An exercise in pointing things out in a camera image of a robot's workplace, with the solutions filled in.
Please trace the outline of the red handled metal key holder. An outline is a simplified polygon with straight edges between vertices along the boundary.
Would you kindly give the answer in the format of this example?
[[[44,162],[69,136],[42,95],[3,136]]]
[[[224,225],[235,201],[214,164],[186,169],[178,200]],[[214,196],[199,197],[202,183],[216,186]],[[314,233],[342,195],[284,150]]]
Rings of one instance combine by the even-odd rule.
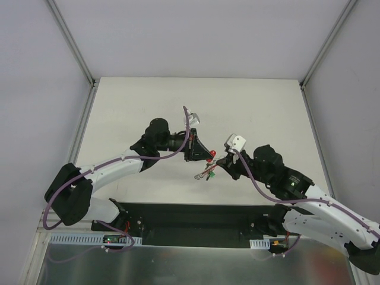
[[[195,178],[196,180],[201,180],[201,179],[205,179],[205,180],[207,180],[207,175],[208,175],[210,172],[214,172],[216,167],[217,167],[217,165],[216,165],[215,163],[213,163],[213,162],[212,162],[212,163],[207,163],[206,166],[205,166],[205,169],[204,169],[202,172],[196,174],[196,175],[194,176],[194,178]]]

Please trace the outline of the green headed key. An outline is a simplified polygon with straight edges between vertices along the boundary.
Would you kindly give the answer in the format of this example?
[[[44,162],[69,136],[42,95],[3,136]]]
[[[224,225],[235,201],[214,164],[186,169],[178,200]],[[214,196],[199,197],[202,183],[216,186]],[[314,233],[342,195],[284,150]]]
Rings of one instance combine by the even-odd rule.
[[[215,173],[214,172],[210,172],[208,175],[207,175],[207,180],[211,179],[215,177]]]

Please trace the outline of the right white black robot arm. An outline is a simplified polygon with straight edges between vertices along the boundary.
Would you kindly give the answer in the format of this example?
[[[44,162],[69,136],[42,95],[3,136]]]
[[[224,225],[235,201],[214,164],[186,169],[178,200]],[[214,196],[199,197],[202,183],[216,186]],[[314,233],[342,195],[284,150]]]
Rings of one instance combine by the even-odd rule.
[[[249,178],[254,186],[262,183],[271,192],[257,191],[279,204],[282,213],[267,219],[273,234],[297,233],[328,245],[360,270],[379,274],[379,223],[369,220],[326,194],[312,179],[285,166],[283,157],[270,145],[249,155],[235,143],[225,144],[226,156],[217,161],[234,180]]]

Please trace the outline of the red headed key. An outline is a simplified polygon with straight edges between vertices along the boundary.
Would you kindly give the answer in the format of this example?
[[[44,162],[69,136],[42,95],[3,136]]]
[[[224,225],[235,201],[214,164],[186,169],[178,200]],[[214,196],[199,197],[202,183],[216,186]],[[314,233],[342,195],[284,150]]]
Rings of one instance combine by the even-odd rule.
[[[209,158],[206,160],[207,163],[212,163],[212,162],[213,162],[213,160],[214,160],[214,158],[215,158],[215,156],[216,156],[216,151],[215,151],[215,150],[211,150],[211,151],[210,151],[210,155],[211,155],[211,157],[209,157]]]

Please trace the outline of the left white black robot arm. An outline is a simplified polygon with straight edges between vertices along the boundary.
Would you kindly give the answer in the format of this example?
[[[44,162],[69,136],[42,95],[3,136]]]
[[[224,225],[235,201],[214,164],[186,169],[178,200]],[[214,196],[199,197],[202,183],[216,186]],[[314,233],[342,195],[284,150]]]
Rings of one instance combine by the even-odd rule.
[[[127,232],[131,219],[120,203],[93,194],[120,178],[151,168],[162,151],[181,152],[187,162],[210,162],[215,155],[201,143],[195,128],[171,134],[167,120],[155,118],[141,138],[119,157],[97,166],[77,167],[73,163],[62,166],[44,199],[66,226],[85,219],[92,220],[94,231]]]

